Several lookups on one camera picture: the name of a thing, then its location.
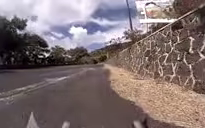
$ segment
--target volcanic rock wall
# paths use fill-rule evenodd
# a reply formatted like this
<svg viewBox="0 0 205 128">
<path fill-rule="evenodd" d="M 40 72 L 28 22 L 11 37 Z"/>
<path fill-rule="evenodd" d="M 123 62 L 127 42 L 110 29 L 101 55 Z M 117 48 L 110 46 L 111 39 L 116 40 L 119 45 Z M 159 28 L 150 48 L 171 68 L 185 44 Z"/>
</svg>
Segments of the volcanic rock wall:
<svg viewBox="0 0 205 128">
<path fill-rule="evenodd" d="M 163 79 L 205 94 L 205 5 L 109 62 L 141 76 Z"/>
</svg>

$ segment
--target utility pole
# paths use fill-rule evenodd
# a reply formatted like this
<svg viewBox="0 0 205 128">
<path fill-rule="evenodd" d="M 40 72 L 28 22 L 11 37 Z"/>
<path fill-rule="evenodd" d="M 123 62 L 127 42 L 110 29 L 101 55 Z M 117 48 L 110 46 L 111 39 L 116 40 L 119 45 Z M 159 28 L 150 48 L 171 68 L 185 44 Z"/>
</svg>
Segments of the utility pole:
<svg viewBox="0 0 205 128">
<path fill-rule="evenodd" d="M 126 0 L 126 4 L 127 4 L 127 7 L 128 7 L 128 17 L 129 17 L 130 30 L 133 31 L 132 16 L 131 16 L 131 10 L 130 10 L 130 7 L 129 7 L 128 0 Z"/>
</svg>

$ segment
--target sky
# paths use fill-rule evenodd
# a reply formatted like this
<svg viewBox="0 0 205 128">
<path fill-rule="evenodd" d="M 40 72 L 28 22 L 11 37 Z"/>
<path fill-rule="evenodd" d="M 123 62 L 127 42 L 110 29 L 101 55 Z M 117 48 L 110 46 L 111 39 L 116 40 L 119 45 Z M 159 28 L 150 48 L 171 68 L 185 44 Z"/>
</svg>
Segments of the sky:
<svg viewBox="0 0 205 128">
<path fill-rule="evenodd" d="M 129 4 L 138 27 L 134 0 Z M 0 0 L 0 15 L 28 19 L 26 31 L 65 49 L 94 50 L 129 28 L 125 0 Z"/>
</svg>

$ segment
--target road shoulder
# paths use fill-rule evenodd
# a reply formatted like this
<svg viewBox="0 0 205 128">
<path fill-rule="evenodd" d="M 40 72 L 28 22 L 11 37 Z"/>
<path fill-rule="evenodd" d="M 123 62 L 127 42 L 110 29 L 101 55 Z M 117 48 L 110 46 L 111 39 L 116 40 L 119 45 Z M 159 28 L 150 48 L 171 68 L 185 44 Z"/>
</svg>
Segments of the road shoulder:
<svg viewBox="0 0 205 128">
<path fill-rule="evenodd" d="M 154 119 L 186 128 L 205 127 L 205 95 L 174 84 L 140 79 L 138 75 L 110 65 L 105 68 L 110 70 L 112 89 Z"/>
</svg>

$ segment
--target billboard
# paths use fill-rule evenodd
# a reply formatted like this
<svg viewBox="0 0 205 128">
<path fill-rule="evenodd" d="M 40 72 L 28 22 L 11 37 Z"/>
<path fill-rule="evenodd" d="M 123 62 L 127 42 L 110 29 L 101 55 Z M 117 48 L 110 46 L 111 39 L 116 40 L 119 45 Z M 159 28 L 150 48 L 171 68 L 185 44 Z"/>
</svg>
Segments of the billboard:
<svg viewBox="0 0 205 128">
<path fill-rule="evenodd" d="M 171 23 L 174 18 L 173 0 L 136 0 L 140 23 Z"/>
</svg>

